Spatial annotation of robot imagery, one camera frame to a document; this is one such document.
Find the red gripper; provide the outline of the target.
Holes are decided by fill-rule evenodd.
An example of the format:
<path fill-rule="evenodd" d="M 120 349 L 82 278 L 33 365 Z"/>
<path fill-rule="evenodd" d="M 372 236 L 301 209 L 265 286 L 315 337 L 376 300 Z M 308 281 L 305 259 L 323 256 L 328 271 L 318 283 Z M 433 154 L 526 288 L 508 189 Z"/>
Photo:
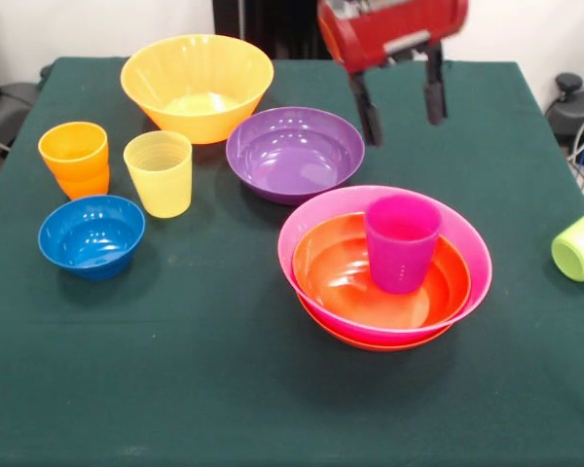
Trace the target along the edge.
<path fill-rule="evenodd" d="M 319 1 L 318 25 L 331 56 L 348 75 L 367 145 L 380 147 L 380 115 L 364 74 L 406 51 L 424 52 L 424 100 L 431 125 L 448 117 L 441 41 L 457 34 L 468 13 L 466 0 Z"/>

